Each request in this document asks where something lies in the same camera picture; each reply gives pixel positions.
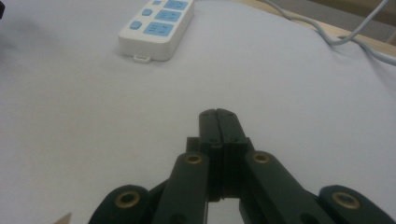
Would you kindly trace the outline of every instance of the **power strip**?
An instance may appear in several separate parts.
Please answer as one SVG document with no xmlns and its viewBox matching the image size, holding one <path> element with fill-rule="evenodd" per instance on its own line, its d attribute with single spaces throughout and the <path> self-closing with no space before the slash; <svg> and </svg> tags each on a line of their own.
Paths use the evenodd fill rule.
<svg viewBox="0 0 396 224">
<path fill-rule="evenodd" d="M 119 32 L 122 53 L 138 63 L 169 60 L 193 16 L 193 0 L 151 0 Z"/>
</svg>

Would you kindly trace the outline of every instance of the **white cable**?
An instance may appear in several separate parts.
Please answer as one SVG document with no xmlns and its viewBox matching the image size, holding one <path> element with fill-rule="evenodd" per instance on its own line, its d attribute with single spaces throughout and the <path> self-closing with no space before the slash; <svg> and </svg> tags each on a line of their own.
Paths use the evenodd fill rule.
<svg viewBox="0 0 396 224">
<path fill-rule="evenodd" d="M 283 8 L 279 7 L 275 3 L 271 2 L 270 0 L 262 0 L 264 3 L 268 4 L 270 7 L 273 7 L 276 9 L 282 16 L 284 16 L 286 19 L 291 20 L 291 21 L 303 21 L 306 22 L 317 29 L 318 33 L 323 37 L 323 39 L 332 46 L 336 45 L 342 45 L 345 44 L 348 41 L 353 41 L 360 45 L 368 54 L 372 55 L 373 57 L 377 58 L 379 61 L 383 63 L 388 63 L 391 65 L 396 66 L 396 60 L 392 59 L 390 57 L 387 57 L 384 54 L 381 54 L 377 52 L 376 50 L 372 49 L 370 46 L 365 44 L 364 42 L 355 39 L 354 37 L 369 23 L 370 20 L 373 19 L 373 17 L 385 6 L 385 4 L 388 2 L 388 0 L 383 0 L 378 7 L 361 23 L 361 25 L 358 26 L 358 28 L 353 31 L 350 35 L 347 36 L 341 36 L 340 40 L 333 40 L 321 27 L 320 25 L 308 18 L 305 17 L 299 17 L 299 16 L 291 16 L 289 15 Z"/>
</svg>

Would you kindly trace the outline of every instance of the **white power strip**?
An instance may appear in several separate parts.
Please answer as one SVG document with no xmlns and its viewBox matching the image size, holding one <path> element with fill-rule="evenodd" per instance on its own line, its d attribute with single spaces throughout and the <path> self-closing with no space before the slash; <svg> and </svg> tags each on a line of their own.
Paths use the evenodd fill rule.
<svg viewBox="0 0 396 224">
<path fill-rule="evenodd" d="M 119 32 L 122 53 L 139 63 L 169 60 L 193 16 L 193 0 L 150 0 Z"/>
</svg>

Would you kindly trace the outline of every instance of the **white tabletop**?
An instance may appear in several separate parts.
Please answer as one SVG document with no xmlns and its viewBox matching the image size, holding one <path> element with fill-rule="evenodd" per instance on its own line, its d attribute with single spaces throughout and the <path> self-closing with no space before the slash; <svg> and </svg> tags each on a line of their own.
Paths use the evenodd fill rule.
<svg viewBox="0 0 396 224">
<path fill-rule="evenodd" d="M 196 1 L 168 62 L 134 63 L 117 33 L 146 4 L 5 0 L 0 20 L 0 218 L 87 223 L 126 184 L 172 171 L 198 115 L 225 108 L 307 190 L 343 185 L 396 219 L 396 67 L 229 1 Z M 237 200 L 210 224 L 240 224 Z"/>
</svg>

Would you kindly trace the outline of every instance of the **brass ring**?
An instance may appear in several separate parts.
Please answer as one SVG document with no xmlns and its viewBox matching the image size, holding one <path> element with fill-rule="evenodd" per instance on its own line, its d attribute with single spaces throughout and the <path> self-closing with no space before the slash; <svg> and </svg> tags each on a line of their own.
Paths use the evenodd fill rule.
<svg viewBox="0 0 396 224">
<path fill-rule="evenodd" d="M 119 208 L 129 208 L 137 205 L 139 201 L 140 194 L 138 194 L 136 191 L 129 190 L 117 196 L 116 206 Z"/>
<path fill-rule="evenodd" d="M 253 156 L 254 161 L 259 162 L 259 163 L 267 163 L 268 161 L 270 161 L 270 158 L 265 155 L 265 154 L 254 154 Z"/>
<path fill-rule="evenodd" d="M 186 163 L 198 164 L 202 162 L 202 157 L 198 155 L 190 155 L 186 157 Z"/>
<path fill-rule="evenodd" d="M 357 198 L 345 192 L 333 193 L 332 199 L 341 206 L 344 206 L 345 208 L 358 209 L 359 207 L 361 207 L 361 203 Z"/>
</svg>

